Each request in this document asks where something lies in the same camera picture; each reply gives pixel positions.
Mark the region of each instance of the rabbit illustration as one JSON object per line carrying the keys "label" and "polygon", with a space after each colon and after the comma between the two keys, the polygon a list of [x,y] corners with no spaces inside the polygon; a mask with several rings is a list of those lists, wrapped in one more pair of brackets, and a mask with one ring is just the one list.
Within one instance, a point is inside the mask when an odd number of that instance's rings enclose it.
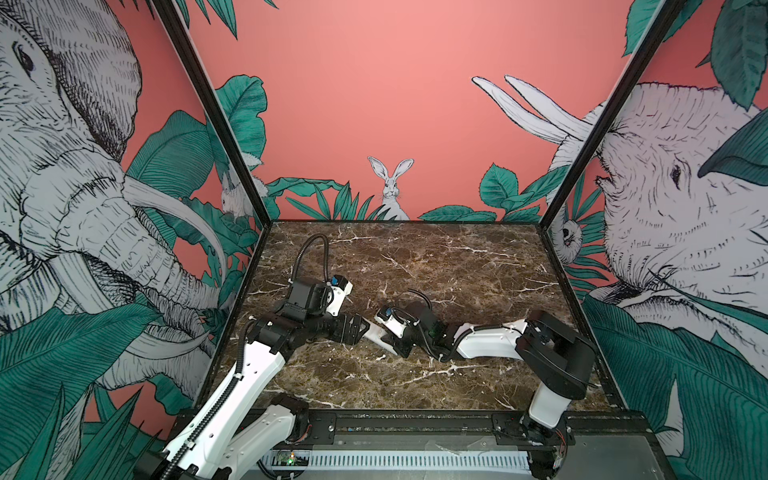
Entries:
{"label": "rabbit illustration", "polygon": [[382,220],[408,220],[406,212],[402,211],[400,204],[397,203],[397,197],[400,196],[400,189],[397,187],[397,178],[404,174],[410,167],[413,166],[413,159],[403,160],[395,169],[395,173],[389,176],[389,172],[381,161],[376,160],[374,157],[368,157],[373,167],[374,173],[384,179],[384,192],[382,199],[382,211],[389,209],[389,212],[384,215]]}

